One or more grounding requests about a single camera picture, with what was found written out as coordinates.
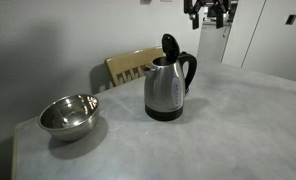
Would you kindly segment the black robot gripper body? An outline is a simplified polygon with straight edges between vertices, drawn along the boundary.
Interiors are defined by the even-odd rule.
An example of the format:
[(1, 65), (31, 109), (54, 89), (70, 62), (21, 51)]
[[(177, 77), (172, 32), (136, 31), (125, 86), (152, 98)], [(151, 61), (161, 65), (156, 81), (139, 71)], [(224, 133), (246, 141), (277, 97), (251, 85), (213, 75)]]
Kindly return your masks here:
[(230, 10), (231, 0), (184, 0), (185, 14), (198, 14), (202, 7), (209, 7), (216, 13), (226, 13)]

